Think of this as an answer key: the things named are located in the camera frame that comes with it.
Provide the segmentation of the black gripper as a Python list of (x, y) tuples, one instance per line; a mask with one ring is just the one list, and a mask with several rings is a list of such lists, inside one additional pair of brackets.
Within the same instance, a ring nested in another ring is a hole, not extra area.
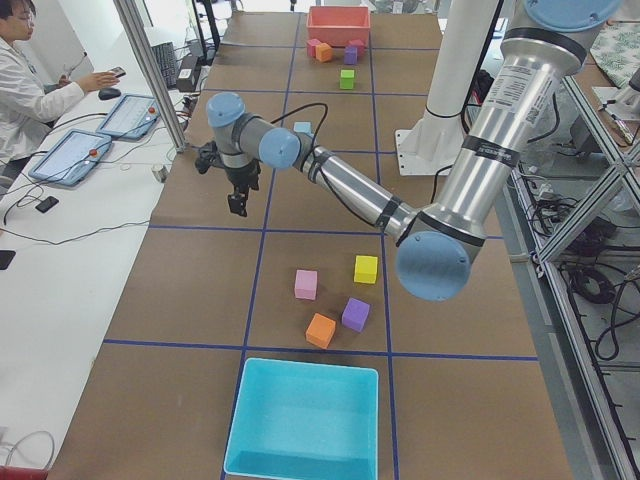
[(225, 153), (215, 141), (197, 147), (196, 152), (195, 168), (200, 174), (205, 174), (213, 167), (225, 171), (227, 179), (234, 186), (233, 192), (227, 196), (229, 211), (246, 217), (249, 191), (259, 190), (259, 161), (244, 153)]

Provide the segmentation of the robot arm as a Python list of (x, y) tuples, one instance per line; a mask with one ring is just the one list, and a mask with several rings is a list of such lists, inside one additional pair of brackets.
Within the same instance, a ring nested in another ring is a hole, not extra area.
[(234, 190), (231, 212), (244, 215), (260, 169), (295, 168), (352, 214), (391, 236), (396, 275), (410, 294), (444, 301), (462, 290), (486, 240), (485, 219), (560, 81), (578, 73), (616, 1), (523, 1), (504, 36), (501, 66), (461, 143), (435, 201), (410, 207), (306, 134), (246, 110), (236, 93), (207, 103), (214, 138), (198, 150), (200, 173), (217, 167)]

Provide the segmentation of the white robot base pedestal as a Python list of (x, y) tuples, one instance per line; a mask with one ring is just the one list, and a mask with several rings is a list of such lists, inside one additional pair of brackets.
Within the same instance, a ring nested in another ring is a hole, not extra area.
[(502, 7), (499, 0), (450, 3), (424, 114), (395, 132), (401, 175), (433, 176), (455, 162), (465, 136), (461, 115)]

